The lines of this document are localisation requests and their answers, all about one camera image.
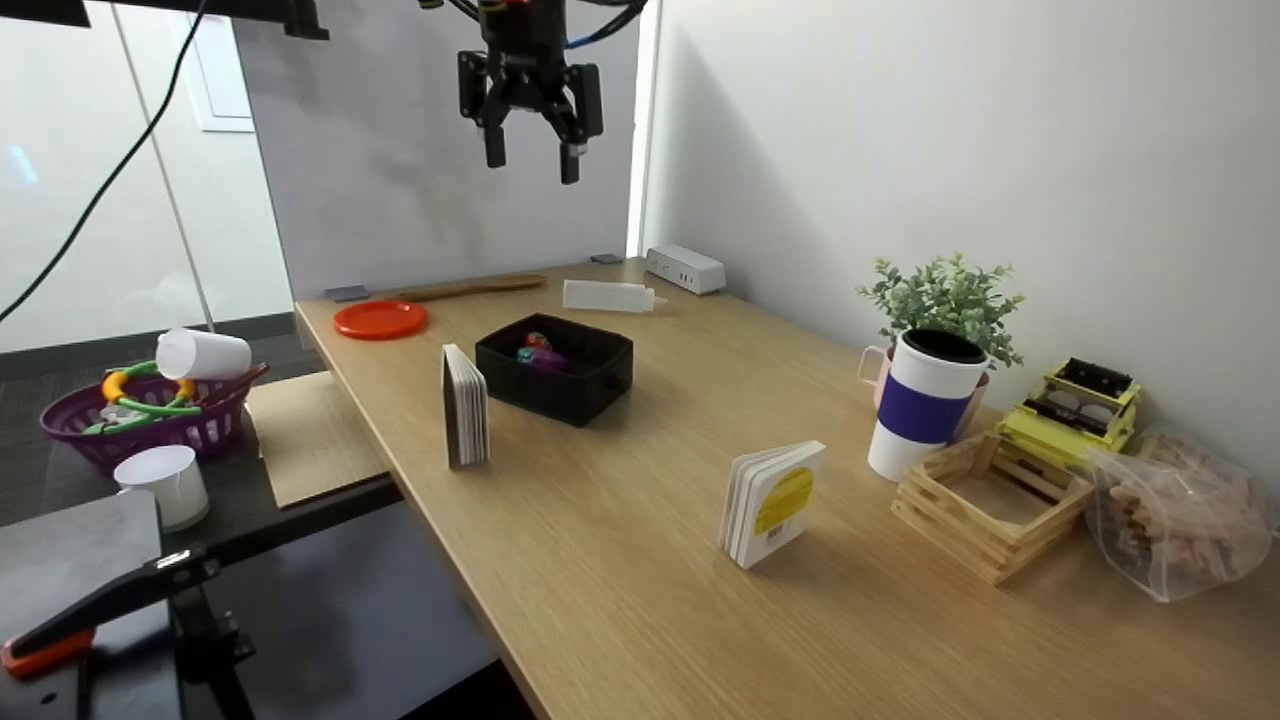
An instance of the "white pot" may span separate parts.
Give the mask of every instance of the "white pot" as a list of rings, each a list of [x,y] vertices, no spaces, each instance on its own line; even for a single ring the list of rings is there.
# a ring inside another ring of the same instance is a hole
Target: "white pot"
[[[905,481],[927,452],[944,450],[983,377],[983,354],[953,333],[905,333],[888,362],[876,405],[868,464],[885,481]]]

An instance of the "purple basket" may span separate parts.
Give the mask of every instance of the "purple basket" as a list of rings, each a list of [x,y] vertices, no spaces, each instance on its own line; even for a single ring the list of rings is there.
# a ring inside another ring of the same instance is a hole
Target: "purple basket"
[[[39,414],[44,436],[73,446],[86,459],[111,473],[123,455],[156,446],[193,446],[201,459],[214,459],[229,452],[245,436],[245,396],[250,389],[270,374],[270,363],[256,363],[245,377],[233,380],[201,380],[196,417],[174,417],[129,432],[88,432],[106,414],[102,383],[81,389]],[[167,405],[177,383],[163,377],[133,377],[129,396],[143,405]]]

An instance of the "green plant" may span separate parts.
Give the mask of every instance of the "green plant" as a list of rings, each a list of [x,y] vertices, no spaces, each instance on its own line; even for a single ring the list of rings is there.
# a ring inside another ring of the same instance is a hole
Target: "green plant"
[[[990,363],[1022,363],[1025,356],[1012,348],[1006,321],[1025,306],[1025,298],[1000,293],[1012,275],[1010,263],[974,268],[959,251],[935,257],[914,273],[891,259],[876,259],[876,284],[859,290],[888,315],[882,337],[896,337],[907,327],[944,327],[990,354]]]

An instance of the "yellow sticker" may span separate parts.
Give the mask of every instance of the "yellow sticker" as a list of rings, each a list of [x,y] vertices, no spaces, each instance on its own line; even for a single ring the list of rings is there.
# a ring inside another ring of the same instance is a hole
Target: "yellow sticker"
[[[812,498],[812,473],[797,470],[791,475],[786,475],[780,485],[773,485],[773,494],[765,498],[761,514],[756,514],[756,535],[778,531],[780,525],[787,525],[797,514],[806,514]]]

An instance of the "small wooden box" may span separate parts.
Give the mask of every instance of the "small wooden box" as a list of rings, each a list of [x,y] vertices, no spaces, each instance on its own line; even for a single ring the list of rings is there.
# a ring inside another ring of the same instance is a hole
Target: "small wooden box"
[[[990,582],[1010,582],[1060,542],[1084,514],[1094,485],[1000,432],[923,459],[891,514]]]

